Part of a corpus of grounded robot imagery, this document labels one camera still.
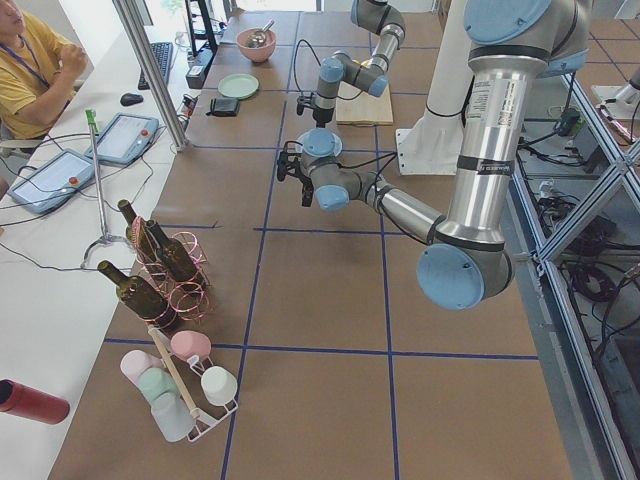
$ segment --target wooden stick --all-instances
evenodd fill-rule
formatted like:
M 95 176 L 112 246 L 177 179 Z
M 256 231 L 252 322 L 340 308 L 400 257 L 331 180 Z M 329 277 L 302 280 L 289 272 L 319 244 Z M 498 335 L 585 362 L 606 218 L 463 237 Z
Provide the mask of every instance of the wooden stick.
M 156 348 L 158 349 L 158 352 L 160 352 L 160 356 L 162 357 L 162 360 L 164 361 L 164 364 L 167 367 L 167 370 L 169 370 L 169 373 L 171 374 L 173 381 L 176 382 L 178 391 L 180 391 L 180 395 L 182 396 L 185 403 L 187 404 L 187 408 L 189 408 L 189 412 L 191 412 L 191 416 L 197 419 L 200 416 L 200 414 L 198 413 L 199 409 L 196 406 L 195 402 L 193 401 L 193 398 L 191 397 L 189 390 L 187 390 L 187 386 L 182 381 L 182 377 L 178 373 L 176 366 L 173 364 L 173 361 L 171 360 L 171 355 L 169 355 L 169 352 L 167 351 L 166 347 L 162 343 L 162 340 L 160 340 L 160 337 L 158 336 L 158 331 L 155 328 L 150 328 L 149 335 L 151 335 L 151 338 L 153 339 L 153 343 L 156 344 Z

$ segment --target dark glass bottle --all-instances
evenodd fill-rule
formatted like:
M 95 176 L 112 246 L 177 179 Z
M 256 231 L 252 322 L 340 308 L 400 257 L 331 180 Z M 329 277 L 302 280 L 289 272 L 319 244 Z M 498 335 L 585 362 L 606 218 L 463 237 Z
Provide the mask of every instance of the dark glass bottle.
M 203 290 L 206 289 L 204 276 L 193 263 L 193 259 L 182 243 L 175 238 L 169 238 L 155 220 L 147 221 L 147 228 L 158 244 L 156 256 L 167 267 L 169 275 L 176 282 L 197 283 Z M 197 289 L 195 285 L 184 285 L 183 288 L 186 291 Z
M 167 333 L 182 323 L 182 318 L 169 306 L 169 302 L 144 278 L 137 275 L 128 277 L 107 260 L 98 264 L 98 271 L 116 284 L 116 295 L 120 301 L 147 323 Z
M 136 247 L 138 252 L 138 258 L 144 262 L 149 275 L 156 285 L 162 284 L 166 280 L 166 272 L 161 265 L 158 265 L 158 259 L 156 257 L 156 242 L 153 237 L 147 231 L 147 225 L 144 219 L 140 223 L 140 230 L 138 231 L 139 239 L 134 242 L 133 238 L 133 222 L 138 217 L 135 210 L 129 203 L 129 200 L 120 200 L 118 202 L 118 210 L 124 216 L 127 221 L 126 237 Z

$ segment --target black mouse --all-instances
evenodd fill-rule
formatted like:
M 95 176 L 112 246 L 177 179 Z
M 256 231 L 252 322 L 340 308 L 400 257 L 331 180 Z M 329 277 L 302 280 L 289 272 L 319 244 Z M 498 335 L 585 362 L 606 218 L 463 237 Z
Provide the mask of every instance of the black mouse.
M 143 101 L 144 97 L 139 93 L 125 93 L 122 97 L 120 97 L 120 105 L 122 105 L 123 107 L 129 107 Z

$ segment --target yellow shirt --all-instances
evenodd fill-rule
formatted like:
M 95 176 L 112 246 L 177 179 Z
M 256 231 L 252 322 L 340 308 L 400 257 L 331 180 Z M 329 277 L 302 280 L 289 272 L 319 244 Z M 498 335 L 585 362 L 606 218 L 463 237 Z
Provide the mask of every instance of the yellow shirt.
M 26 27 L 23 37 L 33 50 L 33 55 L 26 45 L 14 52 L 51 83 L 54 73 L 60 69 L 60 50 L 71 42 L 51 30 L 39 18 L 24 11 L 22 13 Z M 0 118 L 15 138 L 42 136 L 55 123 L 52 122 L 51 125 L 46 126 L 33 125 L 17 115 L 21 108 L 35 101 L 46 90 L 47 87 L 40 80 L 9 53 L 0 49 Z

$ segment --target red cylinder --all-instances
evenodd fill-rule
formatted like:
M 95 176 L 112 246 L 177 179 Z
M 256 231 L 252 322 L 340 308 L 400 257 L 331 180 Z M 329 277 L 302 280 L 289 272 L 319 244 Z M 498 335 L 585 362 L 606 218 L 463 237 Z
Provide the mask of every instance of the red cylinder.
M 0 380 L 0 412 L 55 425 L 67 418 L 69 402 L 13 380 Z

